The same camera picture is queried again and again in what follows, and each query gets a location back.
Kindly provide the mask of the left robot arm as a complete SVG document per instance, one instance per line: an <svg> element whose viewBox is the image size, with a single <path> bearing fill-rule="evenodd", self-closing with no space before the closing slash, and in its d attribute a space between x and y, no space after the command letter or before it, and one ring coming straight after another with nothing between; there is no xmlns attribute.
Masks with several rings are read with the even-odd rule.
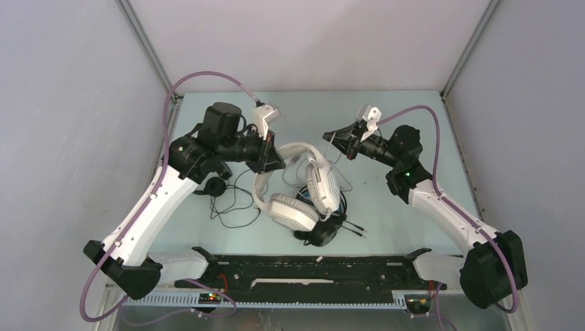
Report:
<svg viewBox="0 0 585 331"><path fill-rule="evenodd" d="M275 133L269 128L279 116L277 106L262 102L257 102L250 122L231 103L209 106L201 123L169 145L152 183L130 214L103 241L89 241L84 254L134 300L160 284L183 279L205 288L215 284L218 269L203 250L151 253L150 246L209 174L230 176L229 162L243 162L257 174L284 168Z"/></svg>

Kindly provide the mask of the black and blue gaming headset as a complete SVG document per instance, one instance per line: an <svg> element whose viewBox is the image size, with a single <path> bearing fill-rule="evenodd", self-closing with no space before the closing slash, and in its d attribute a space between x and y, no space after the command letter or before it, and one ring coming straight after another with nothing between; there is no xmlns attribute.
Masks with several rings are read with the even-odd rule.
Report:
<svg viewBox="0 0 585 331"><path fill-rule="evenodd" d="M315 227L308 232L293 230L292 235L295 239L302 241L305 246L323 247L335 238L338 230L347 220L346 211L346 196L341 192L341 202L338 209L326 221L318 221Z"/></svg>

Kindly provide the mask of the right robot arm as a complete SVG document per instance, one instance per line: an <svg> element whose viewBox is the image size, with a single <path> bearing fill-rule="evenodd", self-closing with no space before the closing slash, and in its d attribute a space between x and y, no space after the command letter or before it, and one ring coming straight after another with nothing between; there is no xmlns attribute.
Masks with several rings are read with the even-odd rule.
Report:
<svg viewBox="0 0 585 331"><path fill-rule="evenodd" d="M512 298L508 313L519 305L519 291L528 283L522 240L508 230L500 232L454 202L437 184L435 175L419 160L423 147L419 130L402 125L389 139L369 132L366 124L354 124L323 134L344 156L362 154L390 166L386 182L390 192L423 212L458 247L459 257L421 248L407 256L401 269L409 288L425 282L461 288L471 303L486 309Z"/></svg>

